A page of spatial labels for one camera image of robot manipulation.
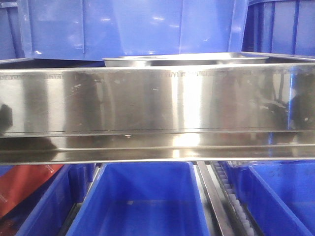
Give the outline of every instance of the reflective metal surface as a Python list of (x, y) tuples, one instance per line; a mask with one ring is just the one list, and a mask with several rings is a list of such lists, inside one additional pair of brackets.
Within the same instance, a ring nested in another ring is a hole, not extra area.
[(0, 70), (1, 133), (314, 129), (314, 65)]
[(0, 70), (0, 162), (314, 158), (314, 91), (315, 63)]
[(130, 56), (103, 59), (106, 67), (123, 66), (168, 66), (168, 65), (209, 65), (209, 64), (258, 64), (268, 57), (244, 53), (197, 53), (159, 56)]
[(2, 137), (0, 163), (315, 159), (314, 143), (314, 131)]

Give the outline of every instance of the blue plastic bin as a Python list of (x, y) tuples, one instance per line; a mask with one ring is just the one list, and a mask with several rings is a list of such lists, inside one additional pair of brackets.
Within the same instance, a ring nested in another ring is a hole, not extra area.
[(23, 58), (17, 3), (0, 0), (0, 60)]
[(239, 52), (248, 0), (17, 0), (27, 58)]
[(0, 166), (0, 177), (11, 170), (13, 166)]
[(315, 234), (314, 161), (251, 165), (242, 175), (236, 195), (264, 235)]
[(208, 236), (192, 164), (102, 166), (67, 233), (86, 235)]
[(91, 166), (94, 164), (63, 166), (1, 221), (13, 220), (16, 236), (56, 236), (73, 204), (86, 196), (90, 182), (86, 168)]
[(315, 56), (315, 0), (250, 0), (243, 51)]

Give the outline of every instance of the stainless steel container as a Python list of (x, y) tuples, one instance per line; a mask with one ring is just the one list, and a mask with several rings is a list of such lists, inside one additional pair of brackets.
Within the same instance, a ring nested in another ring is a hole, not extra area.
[(130, 56), (103, 59), (106, 67), (212, 65), (212, 64), (259, 64), (268, 57), (244, 53), (201, 53), (157, 56)]

